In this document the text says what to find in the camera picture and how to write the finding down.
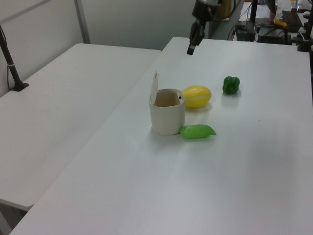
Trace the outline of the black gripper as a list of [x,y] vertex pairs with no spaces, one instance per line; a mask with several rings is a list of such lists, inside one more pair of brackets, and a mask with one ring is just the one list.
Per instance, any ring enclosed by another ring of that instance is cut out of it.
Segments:
[[193,55],[195,47],[199,46],[205,36],[205,25],[202,23],[213,20],[213,5],[206,0],[196,0],[192,15],[199,21],[191,26],[189,35],[188,55]]

